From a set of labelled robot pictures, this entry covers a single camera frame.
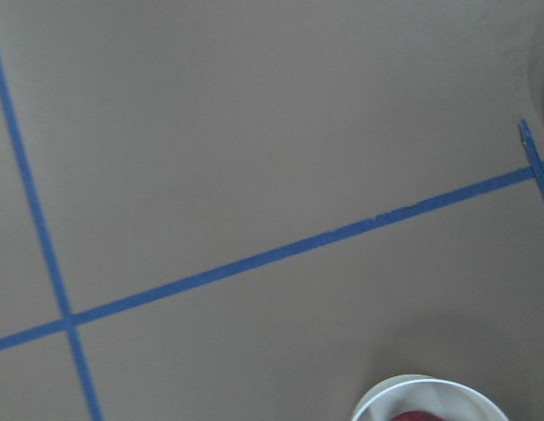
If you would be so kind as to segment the red yellow apple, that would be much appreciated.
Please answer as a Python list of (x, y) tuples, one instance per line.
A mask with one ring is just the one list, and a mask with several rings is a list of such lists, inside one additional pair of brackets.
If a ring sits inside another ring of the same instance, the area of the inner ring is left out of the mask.
[(430, 412), (410, 410), (396, 415), (390, 421), (442, 421), (442, 418)]

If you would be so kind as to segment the white bowl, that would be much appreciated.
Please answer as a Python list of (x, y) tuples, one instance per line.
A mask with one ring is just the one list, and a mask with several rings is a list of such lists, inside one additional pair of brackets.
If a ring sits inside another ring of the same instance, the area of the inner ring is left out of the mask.
[(395, 420), (414, 412), (437, 420), (506, 420), (488, 397), (457, 382), (429, 375), (397, 375), (362, 396), (353, 420)]

